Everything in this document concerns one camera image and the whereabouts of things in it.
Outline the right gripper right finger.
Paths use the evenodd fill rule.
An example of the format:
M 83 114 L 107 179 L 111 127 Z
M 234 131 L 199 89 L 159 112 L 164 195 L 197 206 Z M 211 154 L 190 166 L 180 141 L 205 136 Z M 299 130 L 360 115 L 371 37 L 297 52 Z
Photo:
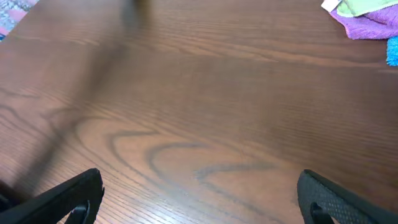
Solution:
M 316 172 L 305 169 L 297 182 L 305 224 L 397 224 L 397 214 L 378 207 Z

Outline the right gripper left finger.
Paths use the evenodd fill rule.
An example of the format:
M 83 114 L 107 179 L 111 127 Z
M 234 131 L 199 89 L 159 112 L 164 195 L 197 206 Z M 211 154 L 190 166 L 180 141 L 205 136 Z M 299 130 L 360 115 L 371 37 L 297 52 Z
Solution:
M 88 169 L 52 189 L 18 205 L 7 198 L 1 203 L 1 223 L 93 224 L 104 195 L 100 171 Z

